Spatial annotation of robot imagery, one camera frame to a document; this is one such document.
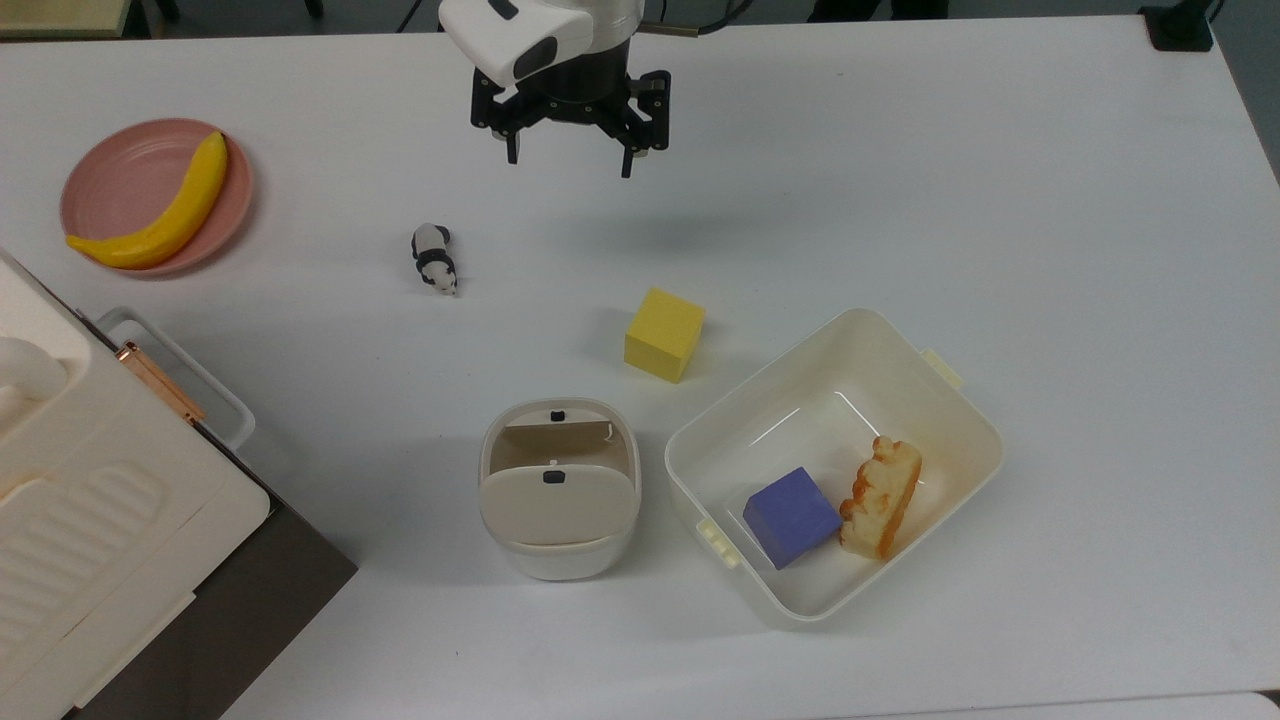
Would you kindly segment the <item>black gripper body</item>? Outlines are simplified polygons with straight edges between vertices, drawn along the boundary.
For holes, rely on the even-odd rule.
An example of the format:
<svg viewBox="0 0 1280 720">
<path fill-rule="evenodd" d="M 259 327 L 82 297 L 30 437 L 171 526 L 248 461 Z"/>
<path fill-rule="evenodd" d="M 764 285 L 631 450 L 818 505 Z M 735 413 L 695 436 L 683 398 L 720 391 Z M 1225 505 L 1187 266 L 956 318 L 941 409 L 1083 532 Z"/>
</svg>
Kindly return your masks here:
<svg viewBox="0 0 1280 720">
<path fill-rule="evenodd" d="M 515 92 L 480 70 L 474 74 L 470 122 L 506 141 L 506 131 L 541 120 L 595 126 L 609 138 L 641 146 L 641 152 L 669 146 L 671 73 L 628 73 L 631 41 L 541 69 L 513 83 Z"/>
</svg>

